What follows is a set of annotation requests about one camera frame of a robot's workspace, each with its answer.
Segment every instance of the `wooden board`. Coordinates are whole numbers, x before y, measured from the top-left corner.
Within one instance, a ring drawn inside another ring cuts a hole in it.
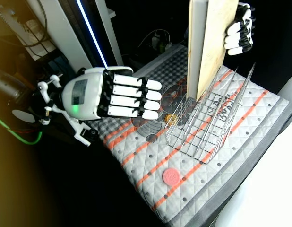
[[[197,9],[193,8],[195,6],[194,2],[204,2],[203,0],[191,0],[189,8],[189,31],[197,29],[195,26],[195,14]],[[189,37],[189,55],[188,55],[188,87],[187,96],[200,98],[204,90],[210,85],[214,76],[216,75],[219,67],[223,63],[223,59],[226,54],[224,49],[224,38],[225,31],[229,24],[234,20],[236,9],[238,5],[238,0],[209,0],[206,16],[206,28],[205,37],[203,41],[203,48],[193,48],[194,43],[200,43],[199,39],[201,37],[194,37],[195,33],[191,32],[191,37]],[[201,53],[201,63],[200,70],[193,70],[195,65],[195,56],[200,56]]]

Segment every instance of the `white robotic hand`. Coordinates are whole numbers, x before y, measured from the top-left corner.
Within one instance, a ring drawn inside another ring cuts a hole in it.
[[[132,77],[130,67],[91,68],[71,80],[61,100],[66,112],[79,120],[101,117],[158,118],[162,85],[147,78]]]
[[[247,3],[239,2],[235,21],[228,27],[225,37],[225,49],[229,55],[237,55],[252,49],[252,29],[255,28],[253,22],[255,19],[251,17],[253,8]]]

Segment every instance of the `quilted mat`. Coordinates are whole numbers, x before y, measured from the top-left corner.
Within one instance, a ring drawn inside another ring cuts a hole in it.
[[[203,225],[249,174],[292,114],[288,101],[249,82],[229,137],[209,162],[210,153],[203,152],[196,160],[167,145],[164,117],[186,94],[187,54],[186,47],[174,46],[134,74],[162,83],[157,120],[89,122],[153,212],[175,227]],[[233,73],[222,66],[213,92],[223,95]],[[237,94],[244,79],[236,74],[227,95]],[[163,180],[169,168],[180,173],[172,186]]]

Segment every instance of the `red coaster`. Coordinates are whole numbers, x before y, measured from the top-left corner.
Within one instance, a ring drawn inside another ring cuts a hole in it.
[[[163,181],[168,186],[175,186],[180,182],[180,173],[177,169],[169,168],[163,173]]]

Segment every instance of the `quilted fabric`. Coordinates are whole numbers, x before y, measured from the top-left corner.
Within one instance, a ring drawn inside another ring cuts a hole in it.
[[[187,49],[173,47],[163,57],[137,72],[162,83],[162,110],[156,121],[113,119],[89,122],[99,131],[101,139],[121,163],[138,193],[163,223],[183,227],[239,170],[254,148],[265,137],[288,102],[250,82],[246,89],[224,146],[210,160],[203,152],[199,160],[167,145],[163,118],[172,113],[186,93]],[[214,92],[223,94],[233,71],[222,66]],[[229,95],[244,81],[235,75]],[[175,186],[164,183],[167,168],[180,172]]]

